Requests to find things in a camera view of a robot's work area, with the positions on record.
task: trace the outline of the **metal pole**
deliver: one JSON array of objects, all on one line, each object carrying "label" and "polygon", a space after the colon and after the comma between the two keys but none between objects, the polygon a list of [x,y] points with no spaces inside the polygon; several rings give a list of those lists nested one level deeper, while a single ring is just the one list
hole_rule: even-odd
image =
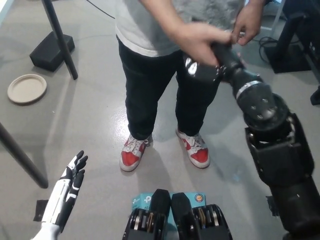
[{"label": "metal pole", "polygon": [[279,22],[281,14],[282,14],[282,11],[284,9],[285,3],[286,3],[286,0],[281,0],[278,12],[276,13],[275,19],[274,19],[272,27],[271,27],[271,32],[270,32],[270,35],[269,35],[270,38],[273,38],[273,36],[275,34],[276,27],[278,25],[278,22]]},{"label": "metal pole", "polygon": [[58,46],[63,54],[65,64],[68,67],[68,70],[69,70],[70,74],[72,75],[73,79],[76,80],[78,78],[77,69],[76,69],[74,61],[71,57],[67,43],[64,40],[64,34],[62,32],[55,8],[54,8],[51,0],[42,0],[42,4],[44,6],[46,15],[47,15],[49,22],[51,24],[53,33],[56,37]]},{"label": "metal pole", "polygon": [[0,142],[2,142],[3,146],[8,150],[12,157],[21,165],[21,167],[23,167],[40,188],[48,188],[48,179],[44,177],[1,123]]}]

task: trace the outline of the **black stand leg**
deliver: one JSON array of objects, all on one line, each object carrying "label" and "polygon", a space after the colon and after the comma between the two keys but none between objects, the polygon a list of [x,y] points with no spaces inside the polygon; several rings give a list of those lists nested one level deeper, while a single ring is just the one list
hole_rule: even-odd
[{"label": "black stand leg", "polygon": [[298,26],[307,18],[304,13],[292,14],[284,25],[276,46],[264,47],[265,55],[275,74],[311,70],[299,45],[291,44]]},{"label": "black stand leg", "polygon": [[64,40],[64,34],[63,34],[61,26],[59,24],[58,17],[57,17],[56,11],[54,9],[54,6],[53,6],[51,0],[42,0],[42,3],[44,6],[46,15],[48,16],[48,19],[50,21],[50,24],[51,24],[52,30],[54,32],[54,35],[56,37],[59,48],[63,54],[65,64],[68,67],[69,72],[72,75],[73,79],[76,80],[78,78],[77,69],[76,69],[74,61],[71,57],[67,43]]},{"label": "black stand leg", "polygon": [[0,123],[0,142],[13,156],[13,158],[23,167],[30,177],[39,185],[40,188],[48,188],[48,179],[46,179],[39,169],[34,165],[26,153],[20,148],[13,137]]}]

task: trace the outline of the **shoe sole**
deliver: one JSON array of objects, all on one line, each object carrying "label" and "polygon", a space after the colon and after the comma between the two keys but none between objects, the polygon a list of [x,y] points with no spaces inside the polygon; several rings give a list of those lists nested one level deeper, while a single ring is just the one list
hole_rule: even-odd
[{"label": "shoe sole", "polygon": [[137,162],[135,162],[134,164],[132,164],[131,166],[127,166],[123,163],[122,159],[119,161],[119,166],[121,168],[122,171],[124,172],[127,172],[127,173],[130,173],[130,172],[133,172],[137,167],[138,165],[140,164],[140,160],[138,160]]}]

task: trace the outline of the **black jeans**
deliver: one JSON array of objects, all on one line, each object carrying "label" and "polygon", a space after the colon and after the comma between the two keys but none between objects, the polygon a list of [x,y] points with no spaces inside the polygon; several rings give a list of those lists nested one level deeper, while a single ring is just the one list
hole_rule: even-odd
[{"label": "black jeans", "polygon": [[131,135],[144,140],[152,134],[158,101],[175,73],[178,129],[188,136],[196,135],[216,96],[219,82],[203,83],[191,79],[184,68],[181,51],[147,57],[133,52],[119,40],[119,54],[126,76],[125,106]]}]

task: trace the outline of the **paper plate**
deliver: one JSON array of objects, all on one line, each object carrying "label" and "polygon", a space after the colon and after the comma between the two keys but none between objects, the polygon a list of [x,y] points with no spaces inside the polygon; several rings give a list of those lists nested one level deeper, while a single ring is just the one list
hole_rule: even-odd
[{"label": "paper plate", "polygon": [[27,74],[15,79],[8,88],[9,99],[16,104],[28,104],[41,98],[47,89],[46,80],[36,74]]}]

